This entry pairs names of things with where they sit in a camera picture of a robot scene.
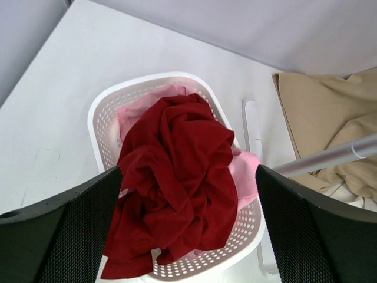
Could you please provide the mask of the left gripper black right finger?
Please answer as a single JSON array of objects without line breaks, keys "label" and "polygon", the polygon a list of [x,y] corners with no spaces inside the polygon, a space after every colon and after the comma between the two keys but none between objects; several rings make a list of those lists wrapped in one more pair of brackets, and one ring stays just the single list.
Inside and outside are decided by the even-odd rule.
[{"label": "left gripper black right finger", "polygon": [[376,282],[376,212],[263,165],[256,182],[282,282]]}]

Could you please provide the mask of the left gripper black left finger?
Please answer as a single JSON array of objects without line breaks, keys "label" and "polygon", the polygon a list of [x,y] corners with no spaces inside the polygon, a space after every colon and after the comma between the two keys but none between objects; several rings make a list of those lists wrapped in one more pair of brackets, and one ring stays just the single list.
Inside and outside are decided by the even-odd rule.
[{"label": "left gripper black left finger", "polygon": [[1,215],[1,282],[95,282],[122,173]]}]

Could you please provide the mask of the cream white t shirt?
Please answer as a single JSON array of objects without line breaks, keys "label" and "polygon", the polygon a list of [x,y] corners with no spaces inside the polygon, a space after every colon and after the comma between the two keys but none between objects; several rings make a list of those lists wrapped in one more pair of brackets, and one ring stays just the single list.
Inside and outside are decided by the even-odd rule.
[{"label": "cream white t shirt", "polygon": [[352,193],[344,181],[331,187],[324,195],[357,208],[377,212],[376,202]]}]

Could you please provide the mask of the beige t shirt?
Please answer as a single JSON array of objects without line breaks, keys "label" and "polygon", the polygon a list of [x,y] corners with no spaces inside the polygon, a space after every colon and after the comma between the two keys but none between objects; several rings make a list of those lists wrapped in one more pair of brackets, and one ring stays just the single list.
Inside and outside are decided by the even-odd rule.
[{"label": "beige t shirt", "polygon": [[[376,133],[376,69],[347,78],[277,73],[273,81],[298,159]],[[368,157],[294,177],[325,193],[344,182],[357,196],[376,199],[376,158]]]}]

